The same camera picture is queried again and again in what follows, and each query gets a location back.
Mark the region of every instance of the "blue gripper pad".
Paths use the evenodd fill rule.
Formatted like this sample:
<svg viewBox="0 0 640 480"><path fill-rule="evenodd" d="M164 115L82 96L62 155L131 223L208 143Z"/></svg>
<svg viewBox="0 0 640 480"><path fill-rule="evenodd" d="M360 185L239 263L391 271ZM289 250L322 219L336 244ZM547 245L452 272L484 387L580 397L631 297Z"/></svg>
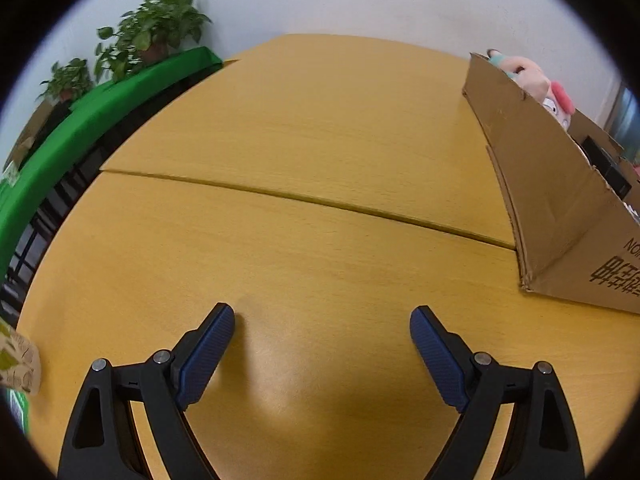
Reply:
<svg viewBox="0 0 640 480"><path fill-rule="evenodd" d="M234 311L225 305L180 368L175 402L182 411L200 400L231 341L235 326Z"/></svg>
<svg viewBox="0 0 640 480"><path fill-rule="evenodd" d="M459 413L464 412L469 398L462 369L420 307L411 313L409 330L442 400Z"/></svg>

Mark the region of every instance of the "potted plant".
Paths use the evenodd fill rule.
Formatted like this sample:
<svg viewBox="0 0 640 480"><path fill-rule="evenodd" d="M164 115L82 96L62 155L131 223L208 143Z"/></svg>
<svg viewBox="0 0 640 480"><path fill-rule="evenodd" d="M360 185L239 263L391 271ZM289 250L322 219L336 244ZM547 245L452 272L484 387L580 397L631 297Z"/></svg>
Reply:
<svg viewBox="0 0 640 480"><path fill-rule="evenodd" d="M197 43L202 25L211 20L193 6L193 0L144 0L136 9L125 12L118 24L98 29L101 40L116 38L106 48L96 46L98 63L95 76L99 80L104 70L113 72L114 80L124 78L166 58L169 47L178 48L182 40L191 36Z"/></svg>
<svg viewBox="0 0 640 480"><path fill-rule="evenodd" d="M73 58L65 66L55 62L51 67L51 75L51 79L45 79L40 83L47 85L47 88L38 97L50 95L63 103L78 99L94 86L86 67L86 60L79 57Z"/></svg>

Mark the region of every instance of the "black object in box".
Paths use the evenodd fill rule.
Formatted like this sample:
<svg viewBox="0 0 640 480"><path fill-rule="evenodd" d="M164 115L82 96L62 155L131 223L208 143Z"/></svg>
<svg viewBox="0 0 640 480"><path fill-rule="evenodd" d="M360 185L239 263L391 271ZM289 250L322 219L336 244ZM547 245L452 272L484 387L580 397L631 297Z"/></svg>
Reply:
<svg viewBox="0 0 640 480"><path fill-rule="evenodd" d="M628 183L618 169L618 164L611 158L609 153L598 146L591 137L587 136L580 147L589 159L591 165L600 172L604 180L607 181L607 184L611 186L611 189L622 200L626 194L631 191L631 184Z"/></svg>

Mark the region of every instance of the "metal screw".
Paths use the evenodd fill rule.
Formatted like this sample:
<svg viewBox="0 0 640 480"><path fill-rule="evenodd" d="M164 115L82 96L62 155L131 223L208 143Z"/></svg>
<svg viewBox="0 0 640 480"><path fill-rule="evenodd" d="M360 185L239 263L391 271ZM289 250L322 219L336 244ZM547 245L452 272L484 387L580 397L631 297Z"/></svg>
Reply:
<svg viewBox="0 0 640 480"><path fill-rule="evenodd" d="M540 361L538 363L538 370L540 371L540 373L547 375L553 372L554 368L552 367L551 364L547 363L546 361Z"/></svg>
<svg viewBox="0 0 640 480"><path fill-rule="evenodd" d="M490 365L492 361L491 356L487 352L478 352L474 355L474 359L476 363L484 366Z"/></svg>
<svg viewBox="0 0 640 480"><path fill-rule="evenodd" d="M167 362L169 360L169 357L171 357L171 352L169 352L168 350L158 350L154 354L154 362L161 365L162 363Z"/></svg>
<svg viewBox="0 0 640 480"><path fill-rule="evenodd" d="M107 360L106 359L96 359L93 363L91 363L91 368L96 371L99 372L100 370L104 370L104 367L107 365Z"/></svg>

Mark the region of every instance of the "wooden table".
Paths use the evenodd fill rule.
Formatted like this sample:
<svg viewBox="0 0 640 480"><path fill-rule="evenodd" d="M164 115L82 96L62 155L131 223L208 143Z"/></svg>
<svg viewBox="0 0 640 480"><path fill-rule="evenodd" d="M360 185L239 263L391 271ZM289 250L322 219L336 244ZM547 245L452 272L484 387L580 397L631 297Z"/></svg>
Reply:
<svg viewBox="0 0 640 480"><path fill-rule="evenodd" d="M592 466L638 390L640 316L524 294L517 283L513 251L465 237L103 174L54 239L18 326L44 367L31 436L55 467L93 359L144 360L226 301L236 334L187 411L223 479L418 480L457 417L409 336L411 310L429 304L502 364L553 363ZM154 478L165 478L135 413ZM477 478L490 478L507 423L504 409Z"/></svg>
<svg viewBox="0 0 640 480"><path fill-rule="evenodd" d="M466 60L316 34L236 57L142 126L104 169L295 197L514 247L462 96Z"/></svg>

